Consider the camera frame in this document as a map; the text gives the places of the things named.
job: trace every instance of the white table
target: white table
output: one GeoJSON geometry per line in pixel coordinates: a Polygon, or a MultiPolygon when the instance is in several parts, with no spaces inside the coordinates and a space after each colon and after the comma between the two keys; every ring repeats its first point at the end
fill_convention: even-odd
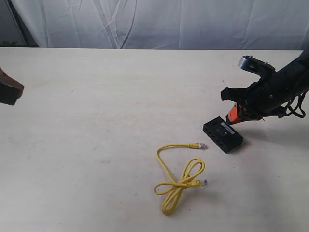
{"type": "MultiPolygon", "coordinates": [[[[0,105],[1,232],[307,232],[309,117],[244,122],[242,149],[224,154],[202,125],[224,117],[225,87],[258,76],[242,55],[277,69],[300,51],[136,51],[1,48],[0,66],[25,85],[0,105]],[[161,212],[153,187],[200,157],[206,188],[161,212]]],[[[309,110],[305,99],[304,109],[309,110]]]]}

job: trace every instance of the white curtain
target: white curtain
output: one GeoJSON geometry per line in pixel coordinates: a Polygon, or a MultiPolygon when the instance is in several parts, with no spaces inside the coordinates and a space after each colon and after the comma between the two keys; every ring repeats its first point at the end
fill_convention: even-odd
{"type": "Polygon", "coordinates": [[[12,0],[42,47],[304,49],[308,0],[12,0]]]}

